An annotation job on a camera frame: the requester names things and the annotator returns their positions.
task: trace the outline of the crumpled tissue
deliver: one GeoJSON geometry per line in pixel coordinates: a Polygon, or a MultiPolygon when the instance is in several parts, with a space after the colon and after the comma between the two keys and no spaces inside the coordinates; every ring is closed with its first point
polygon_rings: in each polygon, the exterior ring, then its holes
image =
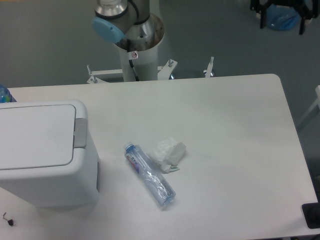
{"type": "Polygon", "coordinates": [[[172,137],[159,142],[147,155],[166,174],[180,170],[178,162],[185,153],[186,145],[172,137]]]}

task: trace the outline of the plastic water bottle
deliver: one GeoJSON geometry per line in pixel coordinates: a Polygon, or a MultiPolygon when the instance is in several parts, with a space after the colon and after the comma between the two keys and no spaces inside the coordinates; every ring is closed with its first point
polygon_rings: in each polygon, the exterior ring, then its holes
{"type": "Polygon", "coordinates": [[[8,102],[16,102],[16,100],[11,96],[10,91],[0,84],[0,104],[8,102]]]}
{"type": "Polygon", "coordinates": [[[163,207],[170,203],[176,196],[175,191],[140,146],[128,142],[124,149],[125,158],[129,160],[159,205],[163,207]]]}
{"type": "Polygon", "coordinates": [[[299,17],[293,7],[272,4],[266,10],[266,25],[274,30],[289,30],[297,24],[299,17]]]}

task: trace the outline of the white plastic box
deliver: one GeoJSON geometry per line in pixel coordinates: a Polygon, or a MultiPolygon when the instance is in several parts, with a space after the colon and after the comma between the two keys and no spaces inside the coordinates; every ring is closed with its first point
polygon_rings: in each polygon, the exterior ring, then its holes
{"type": "Polygon", "coordinates": [[[0,104],[0,187],[37,207],[94,203],[98,153],[77,100],[0,104]]]}

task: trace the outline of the bottle label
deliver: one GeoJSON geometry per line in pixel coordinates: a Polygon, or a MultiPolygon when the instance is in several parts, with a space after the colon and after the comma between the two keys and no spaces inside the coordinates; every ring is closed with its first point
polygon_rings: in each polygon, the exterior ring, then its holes
{"type": "Polygon", "coordinates": [[[127,153],[125,155],[125,158],[128,159],[128,161],[131,163],[132,167],[136,170],[137,173],[139,173],[139,163],[138,163],[136,157],[130,153],[127,153]]]}

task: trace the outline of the box lid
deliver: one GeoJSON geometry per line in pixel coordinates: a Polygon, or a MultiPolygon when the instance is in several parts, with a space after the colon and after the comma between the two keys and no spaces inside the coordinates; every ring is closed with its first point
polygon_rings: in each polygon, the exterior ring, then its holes
{"type": "Polygon", "coordinates": [[[69,164],[75,119],[71,104],[0,108],[0,170],[69,164]]]}

